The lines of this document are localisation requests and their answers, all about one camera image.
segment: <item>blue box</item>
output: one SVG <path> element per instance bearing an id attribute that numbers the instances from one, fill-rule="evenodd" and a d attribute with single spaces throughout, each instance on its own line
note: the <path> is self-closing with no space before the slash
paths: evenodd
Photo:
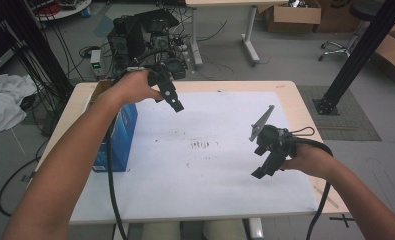
<path id="1" fill-rule="evenodd" d="M 135 104 L 124 105 L 116 116 L 111 133 L 113 172 L 126 171 L 137 117 L 138 112 Z M 105 140 L 101 143 L 92 169 L 94 172 L 107 172 L 107 144 Z"/>

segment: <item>forearm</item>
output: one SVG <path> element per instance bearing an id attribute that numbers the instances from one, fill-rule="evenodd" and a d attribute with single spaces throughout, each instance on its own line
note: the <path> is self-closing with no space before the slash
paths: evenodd
<path id="1" fill-rule="evenodd" d="M 395 215 L 341 163 L 327 180 L 340 194 L 366 239 L 395 239 Z"/>
<path id="2" fill-rule="evenodd" d="M 68 129 L 29 185 L 10 220 L 7 233 L 11 233 L 10 227 L 17 229 L 17 233 L 19 229 L 27 230 L 16 226 L 18 224 L 38 224 L 43 228 L 66 225 L 67 228 L 105 132 L 121 105 L 111 95 L 102 95 Z"/>

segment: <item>white power adapter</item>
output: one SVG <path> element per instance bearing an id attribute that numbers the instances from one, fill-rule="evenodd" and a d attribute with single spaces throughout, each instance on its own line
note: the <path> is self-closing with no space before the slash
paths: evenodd
<path id="1" fill-rule="evenodd" d="M 104 67 L 101 61 L 101 50 L 91 51 L 91 67 L 96 77 L 104 77 Z"/>

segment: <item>chair seat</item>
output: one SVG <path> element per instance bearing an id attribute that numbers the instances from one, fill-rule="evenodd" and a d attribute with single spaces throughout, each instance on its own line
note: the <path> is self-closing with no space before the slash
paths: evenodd
<path id="1" fill-rule="evenodd" d="M 350 13 L 362 21 L 371 22 L 374 20 L 381 6 L 381 2 L 374 0 L 358 1 L 350 7 Z"/>

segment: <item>person's left arm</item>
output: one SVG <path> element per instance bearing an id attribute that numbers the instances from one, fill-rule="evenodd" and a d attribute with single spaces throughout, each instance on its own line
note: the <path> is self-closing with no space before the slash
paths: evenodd
<path id="1" fill-rule="evenodd" d="M 104 135 L 126 103 L 162 99 L 147 84 L 147 71 L 133 72 L 102 93 L 66 131 L 34 176 L 3 239 L 64 239 Z"/>

